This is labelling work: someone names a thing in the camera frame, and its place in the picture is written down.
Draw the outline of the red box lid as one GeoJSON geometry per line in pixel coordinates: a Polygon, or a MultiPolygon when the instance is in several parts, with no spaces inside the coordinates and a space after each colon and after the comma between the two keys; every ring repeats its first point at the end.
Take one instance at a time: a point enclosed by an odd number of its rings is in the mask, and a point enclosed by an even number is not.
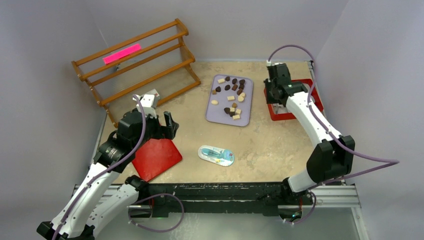
{"type": "Polygon", "coordinates": [[[150,139],[136,151],[132,165],[142,180],[150,182],[182,159],[172,140],[150,139]]]}

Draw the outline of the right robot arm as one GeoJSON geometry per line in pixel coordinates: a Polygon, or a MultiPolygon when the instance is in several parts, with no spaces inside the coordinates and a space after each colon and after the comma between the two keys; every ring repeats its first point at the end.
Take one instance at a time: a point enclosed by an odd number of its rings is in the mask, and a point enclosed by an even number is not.
{"type": "Polygon", "coordinates": [[[349,174],[353,165],[350,151],[354,150],[355,141],[327,121],[311,99],[312,88],[293,81],[285,63],[267,61],[266,67],[269,75],[264,80],[266,102],[282,105],[292,113],[314,145],[305,170],[281,183],[282,200],[292,204],[310,188],[349,174]]]}

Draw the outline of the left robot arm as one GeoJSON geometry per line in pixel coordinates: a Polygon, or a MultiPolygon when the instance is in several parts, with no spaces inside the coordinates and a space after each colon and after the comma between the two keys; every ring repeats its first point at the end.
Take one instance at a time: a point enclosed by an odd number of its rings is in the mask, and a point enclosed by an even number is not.
{"type": "Polygon", "coordinates": [[[46,240],[93,240],[124,208],[142,205],[157,198],[149,196],[149,184],[133,175],[103,203],[105,191],[135,157],[137,150],[149,140],[172,140],[179,128],[170,112],[164,113],[165,125],[158,115],[145,108],[126,112],[94,156],[89,171],[63,210],[51,221],[43,221],[36,231],[46,240]]]}

